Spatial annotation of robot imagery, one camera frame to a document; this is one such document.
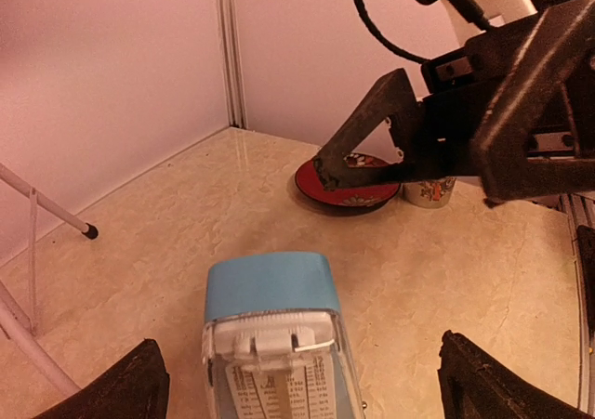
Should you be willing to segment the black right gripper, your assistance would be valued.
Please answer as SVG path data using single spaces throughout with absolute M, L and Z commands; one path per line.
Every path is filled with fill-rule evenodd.
M 382 75 L 319 149 L 325 190 L 476 176 L 488 202 L 594 188 L 594 0 L 573 0 L 470 38 L 427 62 L 421 101 L 404 69 Z M 390 121 L 400 163 L 345 158 Z

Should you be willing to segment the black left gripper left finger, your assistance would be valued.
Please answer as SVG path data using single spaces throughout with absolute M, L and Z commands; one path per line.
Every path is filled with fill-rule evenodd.
M 170 376 L 157 342 L 145 339 L 81 391 L 38 419 L 165 419 Z

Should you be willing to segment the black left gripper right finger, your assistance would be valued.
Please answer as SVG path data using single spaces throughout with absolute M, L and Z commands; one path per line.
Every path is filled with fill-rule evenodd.
M 589 417 L 521 379 L 463 334 L 443 334 L 440 358 L 438 378 L 448 419 Z

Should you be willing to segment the blue and white box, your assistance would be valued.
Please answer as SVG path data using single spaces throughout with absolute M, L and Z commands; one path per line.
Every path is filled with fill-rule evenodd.
M 327 258 L 278 252 L 208 271 L 202 361 L 213 418 L 363 418 Z

